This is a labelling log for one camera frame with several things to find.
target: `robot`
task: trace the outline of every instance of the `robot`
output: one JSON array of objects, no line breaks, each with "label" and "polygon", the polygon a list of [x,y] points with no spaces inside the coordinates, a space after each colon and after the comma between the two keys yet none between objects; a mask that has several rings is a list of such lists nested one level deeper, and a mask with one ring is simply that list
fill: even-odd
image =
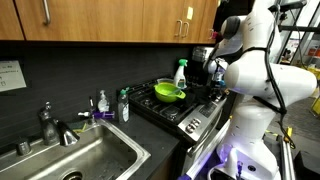
[{"label": "robot", "polygon": [[[276,158],[263,143],[264,132],[276,113],[284,116],[287,106],[309,97],[317,86],[311,72],[269,63],[281,47],[271,6],[279,10],[273,0],[257,0],[247,16],[228,18],[221,30],[225,39],[216,45],[213,60],[204,65],[208,72],[223,72],[230,90],[253,96],[235,108],[216,149],[222,164],[214,168],[233,179],[281,179]],[[241,47],[241,57],[230,65],[218,58]]]}]

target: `drain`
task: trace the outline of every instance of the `drain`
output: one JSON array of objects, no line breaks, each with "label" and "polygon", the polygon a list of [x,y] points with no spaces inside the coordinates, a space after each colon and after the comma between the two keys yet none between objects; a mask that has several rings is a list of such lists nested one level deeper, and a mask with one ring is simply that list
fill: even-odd
[{"label": "drain", "polygon": [[82,173],[79,171],[74,171],[67,174],[63,180],[82,180]]}]

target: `stainless steel sink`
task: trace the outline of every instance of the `stainless steel sink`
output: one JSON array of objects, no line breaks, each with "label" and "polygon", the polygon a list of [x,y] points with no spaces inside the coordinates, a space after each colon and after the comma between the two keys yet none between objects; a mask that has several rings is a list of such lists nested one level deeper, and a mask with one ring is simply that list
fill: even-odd
[{"label": "stainless steel sink", "polygon": [[31,145],[28,155],[0,157],[0,179],[128,179],[150,157],[145,149],[109,122],[97,120],[77,144]]}]

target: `pot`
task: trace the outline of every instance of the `pot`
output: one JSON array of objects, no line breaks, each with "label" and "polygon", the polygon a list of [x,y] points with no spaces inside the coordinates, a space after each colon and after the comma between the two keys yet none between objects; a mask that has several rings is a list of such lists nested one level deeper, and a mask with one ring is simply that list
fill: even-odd
[{"label": "pot", "polygon": [[160,83],[154,86],[156,97],[166,103],[175,102],[178,99],[184,99],[186,94],[171,83]]}]

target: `paper sign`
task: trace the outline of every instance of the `paper sign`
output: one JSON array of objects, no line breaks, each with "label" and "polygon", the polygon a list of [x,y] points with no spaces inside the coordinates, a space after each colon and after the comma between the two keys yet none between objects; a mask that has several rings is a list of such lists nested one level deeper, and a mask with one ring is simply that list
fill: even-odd
[{"label": "paper sign", "polygon": [[193,8],[188,7],[187,19],[192,20],[192,16],[193,16]]},{"label": "paper sign", "polygon": [[19,61],[0,61],[0,92],[26,87]]}]

